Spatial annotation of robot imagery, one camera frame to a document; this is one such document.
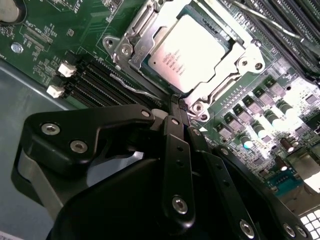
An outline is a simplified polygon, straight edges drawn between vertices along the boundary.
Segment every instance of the dimm slot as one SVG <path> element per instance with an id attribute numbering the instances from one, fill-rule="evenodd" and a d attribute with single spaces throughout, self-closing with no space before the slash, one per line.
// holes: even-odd
<path id="1" fill-rule="evenodd" d="M 320 14 L 318 14 L 318 18 L 316 16 L 316 9 L 314 8 L 313 10 L 311 10 L 308 7 L 308 3 L 306 0 L 295 0 L 297 2 L 297 4 L 299 5 L 299 7 L 301 7 L 304 11 L 304 13 L 307 15 L 307 17 L 312 21 L 313 25 L 317 28 L 320 29 Z"/>
<path id="2" fill-rule="evenodd" d="M 292 0 L 276 0 L 271 1 L 282 15 L 284 15 L 293 29 L 295 29 L 301 36 L 304 36 L 311 43 L 319 45 L 320 33 L 315 26 L 308 20 L 306 15 Z"/>
<path id="3" fill-rule="evenodd" d="M 285 20 L 267 0 L 251 0 L 251 2 L 256 7 L 256 9 L 258 6 L 258 8 L 261 9 L 268 18 L 276 21 L 289 31 L 292 31 L 291 27 L 285 22 Z M 290 51 L 293 52 L 294 57 L 298 59 L 298 61 L 301 65 L 304 66 L 304 68 L 310 69 L 312 72 L 318 72 L 320 70 L 317 67 L 317 59 L 310 53 L 308 49 L 303 48 L 301 45 L 299 45 L 299 43 L 297 44 L 297 42 L 292 37 L 288 37 L 280 32 L 276 35 L 276 37 L 280 39 L 287 48 L 290 48 Z"/>
<path id="4" fill-rule="evenodd" d="M 255 27 L 260 31 L 260 33 L 269 41 L 269 43 L 274 46 L 278 51 L 282 54 L 282 56 L 288 61 L 288 63 L 297 71 L 297 73 L 301 76 L 306 77 L 305 71 L 302 69 L 301 65 L 293 58 L 293 56 L 288 53 L 288 51 L 284 48 L 282 44 L 275 38 L 277 32 L 273 33 L 272 29 L 269 29 L 265 26 L 264 23 L 260 22 L 254 16 L 249 14 L 246 17 L 252 22 Z M 313 83 L 313 79 L 307 78 L 310 82 Z"/>

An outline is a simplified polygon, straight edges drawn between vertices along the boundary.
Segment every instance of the green circuit board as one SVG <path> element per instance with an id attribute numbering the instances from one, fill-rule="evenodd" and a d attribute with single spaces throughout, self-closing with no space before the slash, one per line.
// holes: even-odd
<path id="1" fill-rule="evenodd" d="M 102 39 L 106 35 L 118 38 L 126 31 L 145 0 L 123 0 L 115 11 L 107 8 L 102 0 L 27 0 L 27 18 L 23 24 L 0 27 L 0 59 L 7 61 L 17 69 L 40 83 L 46 88 L 56 75 L 57 68 L 66 54 L 71 51 L 75 54 L 92 55 L 99 62 L 108 66 L 126 79 L 137 89 L 144 89 L 141 82 L 136 81 L 127 74 L 116 70 L 110 56 L 103 47 Z M 197 9 L 197 5 L 191 3 L 196 11 L 208 23 L 213 22 L 205 13 Z M 223 144 L 230 148 L 239 158 L 271 188 L 270 182 L 279 174 L 275 168 L 274 155 L 271 154 L 273 146 L 279 145 L 281 138 L 299 140 L 299 146 L 309 149 L 320 141 L 320 137 L 311 130 L 304 121 L 314 116 L 319 109 L 320 92 L 314 85 L 306 83 L 292 66 L 284 59 L 283 55 L 270 43 L 264 34 L 256 29 L 241 12 L 228 6 L 229 12 L 234 18 L 254 36 L 261 44 L 261 52 L 266 63 L 266 69 L 261 74 L 247 73 L 236 82 L 222 97 L 210 108 L 210 120 L 208 122 L 191 121 L 191 124 L 199 128 L 211 145 Z M 19 43 L 23 46 L 23 53 L 16 54 L 11 45 Z M 273 94 L 266 83 L 272 78 L 285 91 L 285 96 L 279 97 Z M 172 92 L 168 85 L 164 85 L 168 92 Z M 254 148 L 245 149 L 240 141 L 244 134 L 250 135 L 250 129 L 245 125 L 245 130 L 234 134 L 230 139 L 221 136 L 216 127 L 224 123 L 224 117 L 233 112 L 233 108 L 247 95 L 253 96 L 253 91 L 261 88 L 269 94 L 274 104 L 261 105 L 264 111 L 275 109 L 277 103 L 285 100 L 293 106 L 298 113 L 298 120 L 287 119 L 278 111 L 279 117 L 289 126 L 286 130 L 269 130 L 271 140 L 263 142 L 261 139 L 252 138 Z M 305 100 L 310 95 L 316 97 L 313 103 Z M 66 99 L 77 108 L 85 108 L 85 105 L 70 96 Z M 261 116 L 255 116 L 257 121 L 263 121 Z M 295 130 L 303 128 L 304 133 L 298 134 Z M 277 155 L 286 158 L 288 153 L 278 147 Z M 268 170 L 268 174 L 261 176 L 259 172 Z M 290 169 L 288 176 L 294 176 L 296 172 Z M 301 183 L 297 180 L 289 188 Z"/>

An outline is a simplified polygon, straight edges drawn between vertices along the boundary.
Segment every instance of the motherboard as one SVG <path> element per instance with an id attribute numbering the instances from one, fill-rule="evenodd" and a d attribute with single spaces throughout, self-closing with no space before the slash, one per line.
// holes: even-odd
<path id="1" fill-rule="evenodd" d="M 176 95 L 276 195 L 320 193 L 317 0 L 2 0 L 0 43 L 52 98 L 167 111 Z"/>

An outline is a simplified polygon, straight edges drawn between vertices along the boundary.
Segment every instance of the ram slot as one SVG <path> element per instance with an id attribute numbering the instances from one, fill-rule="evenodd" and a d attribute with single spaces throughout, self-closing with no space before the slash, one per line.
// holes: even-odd
<path id="1" fill-rule="evenodd" d="M 251 2 L 248 2 L 248 6 L 250 8 L 254 8 L 254 5 Z M 307 76 L 305 74 L 306 70 L 303 69 L 301 67 L 301 64 L 294 59 L 293 57 L 295 56 L 294 52 L 290 49 L 285 49 L 284 46 L 286 46 L 286 44 L 285 43 L 281 44 L 279 40 L 275 37 L 278 34 L 277 31 L 269 29 L 264 23 L 256 19 L 254 16 L 250 14 L 245 14 L 245 15 L 247 19 L 249 19 L 249 21 L 255 25 L 255 28 L 261 33 L 261 35 L 264 36 L 269 41 L 271 46 L 275 47 L 282 54 L 282 56 L 297 71 L 299 75 L 304 76 L 304 78 L 308 80 L 310 83 L 314 82 L 315 79 Z"/>
<path id="2" fill-rule="evenodd" d="M 268 1 L 251 0 L 251 4 L 252 7 L 254 6 L 256 10 L 258 10 L 260 13 L 263 13 L 269 19 L 276 21 L 287 30 L 292 31 L 291 27 L 285 22 L 285 20 Z M 275 33 L 275 37 L 278 38 L 278 40 L 290 51 L 290 53 L 298 60 L 299 64 L 302 65 L 304 69 L 311 72 L 320 71 L 320 69 L 317 67 L 317 59 L 308 49 L 302 47 L 302 45 L 292 37 L 289 37 L 278 31 L 274 31 L 272 28 L 270 28 L 270 30 L 271 32 Z"/>
<path id="3" fill-rule="evenodd" d="M 312 6 L 308 0 L 295 0 L 296 3 L 301 7 L 307 17 L 312 21 L 313 25 L 320 29 L 320 13 L 315 7 Z"/>
<path id="4" fill-rule="evenodd" d="M 319 45 L 320 32 L 293 0 L 276 0 L 271 1 L 271 4 L 285 16 L 287 22 L 297 33 L 304 36 L 311 43 Z"/>

